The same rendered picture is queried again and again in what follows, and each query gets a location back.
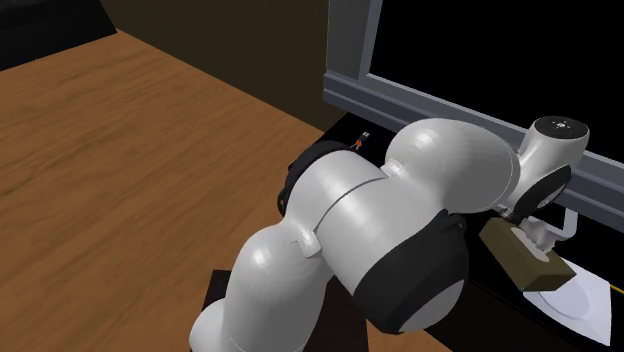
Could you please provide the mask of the grey framed window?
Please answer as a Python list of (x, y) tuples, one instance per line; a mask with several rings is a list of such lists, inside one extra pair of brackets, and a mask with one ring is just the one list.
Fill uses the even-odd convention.
[[(383, 0), (329, 0), (323, 99), (397, 132), (427, 117), (479, 125), (520, 145), (526, 130), (369, 73)], [(624, 164), (586, 151), (557, 203), (624, 233)]]

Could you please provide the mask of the olive brown box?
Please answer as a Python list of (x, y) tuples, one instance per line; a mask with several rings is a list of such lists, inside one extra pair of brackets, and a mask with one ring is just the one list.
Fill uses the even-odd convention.
[(492, 218), (479, 237), (520, 291), (555, 291), (576, 276), (558, 254), (539, 249), (527, 234), (503, 218)]

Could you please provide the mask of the white tap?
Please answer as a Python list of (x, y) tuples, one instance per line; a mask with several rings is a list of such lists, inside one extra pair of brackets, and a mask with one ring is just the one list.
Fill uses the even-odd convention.
[(578, 213), (566, 209), (564, 214), (563, 227), (561, 229), (556, 228), (556, 234), (560, 241), (565, 241), (572, 238), (577, 232)]

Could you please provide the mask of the white sink basin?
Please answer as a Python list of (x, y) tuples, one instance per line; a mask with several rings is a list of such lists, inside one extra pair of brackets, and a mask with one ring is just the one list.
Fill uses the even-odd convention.
[(555, 291), (524, 292), (535, 307), (560, 325), (606, 347), (611, 343), (611, 288), (599, 276), (563, 259), (576, 275)]

